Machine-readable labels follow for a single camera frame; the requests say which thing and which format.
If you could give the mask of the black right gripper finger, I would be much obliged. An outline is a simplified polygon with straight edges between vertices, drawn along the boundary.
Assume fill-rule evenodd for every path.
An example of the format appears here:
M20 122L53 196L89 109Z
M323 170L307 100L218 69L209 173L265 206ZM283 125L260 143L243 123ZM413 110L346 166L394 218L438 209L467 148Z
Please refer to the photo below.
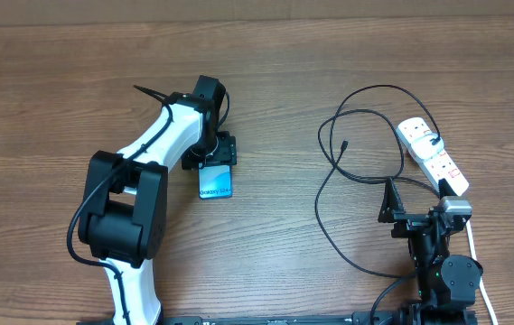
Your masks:
M405 207L392 178L385 182L384 196L378 214L379 223L395 223L406 215Z
M455 191L447 181L447 179L441 179L438 182L439 198L442 199L447 196L456 196Z

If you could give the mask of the blue Galaxy smartphone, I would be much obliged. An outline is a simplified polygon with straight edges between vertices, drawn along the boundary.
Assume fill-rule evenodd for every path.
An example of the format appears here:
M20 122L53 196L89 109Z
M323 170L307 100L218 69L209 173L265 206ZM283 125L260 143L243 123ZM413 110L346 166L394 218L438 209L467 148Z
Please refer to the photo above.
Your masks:
M225 199L233 195L229 165L204 167L199 170L199 197L202 200Z

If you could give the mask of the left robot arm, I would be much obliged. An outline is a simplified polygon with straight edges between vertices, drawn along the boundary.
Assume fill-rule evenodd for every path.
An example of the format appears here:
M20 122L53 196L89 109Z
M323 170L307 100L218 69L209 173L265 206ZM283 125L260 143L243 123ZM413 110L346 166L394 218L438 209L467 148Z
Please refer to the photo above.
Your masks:
M201 75L190 93L140 90L160 102L161 115L130 145L90 158L66 236L75 261L105 270L115 307L109 324L163 321L153 260L164 238L171 169L196 171L201 199L226 199L238 158L235 137L221 128L229 93L218 79Z

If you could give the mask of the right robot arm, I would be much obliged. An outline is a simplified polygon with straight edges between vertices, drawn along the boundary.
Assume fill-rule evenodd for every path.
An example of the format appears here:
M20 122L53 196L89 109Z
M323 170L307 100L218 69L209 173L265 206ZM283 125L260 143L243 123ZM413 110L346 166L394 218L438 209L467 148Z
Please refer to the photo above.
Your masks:
M378 222L391 223L393 238L407 240L415 271L392 283L374 302L371 324L475 324L475 304L483 267L466 255L452 255L449 239L466 229L472 206L457 195L447 180L439 181L439 202L425 214L408 214L392 179L385 183ZM400 284L415 279L419 298L396 311L377 315L381 300Z

